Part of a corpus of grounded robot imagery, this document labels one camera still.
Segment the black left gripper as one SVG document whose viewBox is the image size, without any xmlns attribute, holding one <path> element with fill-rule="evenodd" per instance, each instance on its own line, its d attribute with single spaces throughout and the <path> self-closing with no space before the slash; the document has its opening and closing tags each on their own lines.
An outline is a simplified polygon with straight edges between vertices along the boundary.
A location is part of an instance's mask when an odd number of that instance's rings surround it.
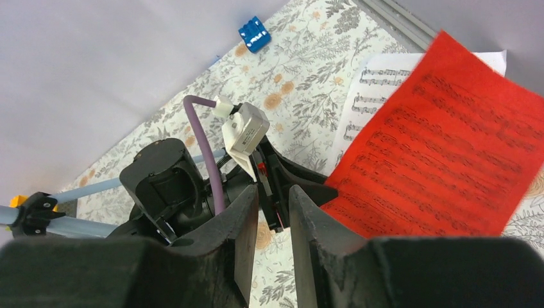
<svg viewBox="0 0 544 308">
<path fill-rule="evenodd" d="M 259 185 L 259 207 L 271 231 L 281 232 L 289 227 L 287 198 L 292 186 L 300 186 L 318 207 L 339 195 L 337 189 L 325 185 L 325 175 L 289 160 L 266 136 L 250 155 L 250 163 Z"/>
</svg>

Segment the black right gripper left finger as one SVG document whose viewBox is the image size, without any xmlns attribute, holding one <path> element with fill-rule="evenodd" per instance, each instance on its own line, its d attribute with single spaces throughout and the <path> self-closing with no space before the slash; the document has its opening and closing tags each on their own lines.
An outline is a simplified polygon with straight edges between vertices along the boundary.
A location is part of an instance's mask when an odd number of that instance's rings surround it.
<svg viewBox="0 0 544 308">
<path fill-rule="evenodd" d="M 259 211 L 250 185 L 171 246 L 24 238 L 1 249 L 2 307 L 247 307 Z"/>
</svg>

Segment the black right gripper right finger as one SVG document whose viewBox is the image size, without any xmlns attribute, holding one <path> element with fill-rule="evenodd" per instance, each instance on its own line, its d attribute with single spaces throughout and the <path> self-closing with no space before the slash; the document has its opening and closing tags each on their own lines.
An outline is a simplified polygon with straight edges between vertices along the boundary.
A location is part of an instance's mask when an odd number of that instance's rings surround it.
<svg viewBox="0 0 544 308">
<path fill-rule="evenodd" d="M 542 307 L 543 259 L 513 237 L 365 239 L 294 186 L 299 307 Z"/>
</svg>

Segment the white sheet music page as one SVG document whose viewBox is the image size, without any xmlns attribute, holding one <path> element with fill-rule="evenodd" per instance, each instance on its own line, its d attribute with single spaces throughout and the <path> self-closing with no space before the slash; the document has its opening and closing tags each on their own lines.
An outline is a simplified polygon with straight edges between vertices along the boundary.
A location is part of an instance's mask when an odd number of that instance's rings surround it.
<svg viewBox="0 0 544 308">
<path fill-rule="evenodd" d="M 323 170 L 330 175 L 352 141 L 409 77 L 422 53 L 382 53 L 365 58 L 354 73 Z"/>
</svg>

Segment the red sheet music page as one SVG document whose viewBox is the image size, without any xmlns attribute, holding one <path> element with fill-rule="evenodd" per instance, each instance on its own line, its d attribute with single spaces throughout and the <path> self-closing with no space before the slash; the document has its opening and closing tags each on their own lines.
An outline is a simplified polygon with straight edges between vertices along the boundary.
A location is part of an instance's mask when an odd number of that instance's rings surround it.
<svg viewBox="0 0 544 308">
<path fill-rule="evenodd" d="M 322 209 L 363 237 L 499 236 L 543 165 L 543 98 L 448 33 L 356 136 Z"/>
</svg>

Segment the light blue music stand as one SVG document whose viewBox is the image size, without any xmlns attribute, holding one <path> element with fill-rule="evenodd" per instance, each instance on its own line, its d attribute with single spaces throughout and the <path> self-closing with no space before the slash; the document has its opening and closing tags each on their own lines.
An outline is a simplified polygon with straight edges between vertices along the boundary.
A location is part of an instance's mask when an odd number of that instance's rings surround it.
<svg viewBox="0 0 544 308">
<path fill-rule="evenodd" d="M 67 237 L 105 237 L 113 231 L 113 229 L 116 227 L 115 225 L 77 219 L 76 216 L 70 216 L 68 214 L 78 213 L 79 199 L 101 193 L 103 191 L 116 189 L 120 186 L 120 180 L 118 178 L 113 178 L 70 191 L 60 192 L 56 195 L 51 195 L 50 197 L 56 200 L 55 210 L 58 212 L 67 213 L 67 216 L 60 218 L 60 223 L 51 222 L 48 228 L 49 232 Z M 6 227 L 7 230 L 10 230 L 8 225 L 15 222 L 18 214 L 19 210 L 17 207 L 12 208 L 10 206 L 1 205 L 1 227 Z"/>
</svg>

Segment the blue toy brick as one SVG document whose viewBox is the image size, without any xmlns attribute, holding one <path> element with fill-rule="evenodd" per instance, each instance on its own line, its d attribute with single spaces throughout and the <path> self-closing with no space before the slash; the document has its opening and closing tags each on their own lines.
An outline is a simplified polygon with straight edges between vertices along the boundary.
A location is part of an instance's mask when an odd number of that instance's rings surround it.
<svg viewBox="0 0 544 308">
<path fill-rule="evenodd" d="M 248 51 L 253 54 L 258 53 L 271 42 L 269 31 L 257 16 L 239 28 L 238 33 Z"/>
</svg>

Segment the orange toy brick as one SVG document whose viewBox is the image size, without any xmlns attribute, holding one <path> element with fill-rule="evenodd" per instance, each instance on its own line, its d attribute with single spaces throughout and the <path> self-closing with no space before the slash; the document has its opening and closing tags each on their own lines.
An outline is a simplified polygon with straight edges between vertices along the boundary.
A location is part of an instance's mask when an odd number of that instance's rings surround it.
<svg viewBox="0 0 544 308">
<path fill-rule="evenodd" d="M 22 205 L 28 199 L 27 196 L 17 195 L 10 200 L 10 207 L 16 208 Z"/>
</svg>

